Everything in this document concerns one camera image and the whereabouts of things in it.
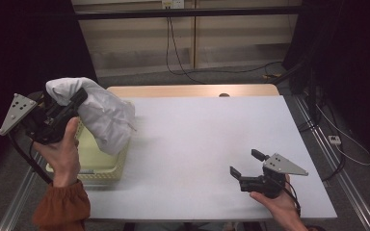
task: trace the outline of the table surface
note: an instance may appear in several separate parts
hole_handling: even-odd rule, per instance
[[[309,172],[308,176],[291,177],[303,207],[302,218],[336,218],[276,87],[150,86],[108,90],[134,103],[137,132],[131,139],[121,179],[105,187],[86,186],[92,203],[91,218],[271,218],[247,192],[240,192],[237,180],[229,174],[229,166],[246,176],[262,174],[262,163],[251,156],[251,149],[267,155],[279,153]],[[239,97],[217,97],[221,93]]]

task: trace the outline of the orange sleeve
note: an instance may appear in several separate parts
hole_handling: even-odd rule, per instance
[[[40,231],[80,231],[89,216],[90,201],[81,181],[65,188],[50,184],[33,215],[33,223]]]

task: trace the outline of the white cloth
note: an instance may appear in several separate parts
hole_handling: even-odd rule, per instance
[[[88,78],[62,78],[46,83],[46,90],[59,105],[65,106],[75,92],[84,88],[88,98],[80,105],[78,114],[93,134],[98,148],[118,155],[131,138],[135,108]]]

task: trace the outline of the electrical outlet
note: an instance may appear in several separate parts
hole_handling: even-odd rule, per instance
[[[172,0],[173,9],[185,9],[185,0]]]
[[[338,136],[329,136],[329,141],[331,144],[341,144],[341,139]]]
[[[163,10],[172,9],[172,0],[162,0],[162,9]]]

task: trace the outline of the plastic basket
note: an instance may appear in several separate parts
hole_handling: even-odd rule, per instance
[[[108,155],[100,151],[94,136],[82,122],[79,123],[76,138],[79,140],[81,166],[77,177],[81,181],[98,183],[118,181],[121,178],[129,142],[117,156]],[[46,166],[46,170],[53,172],[50,165]]]

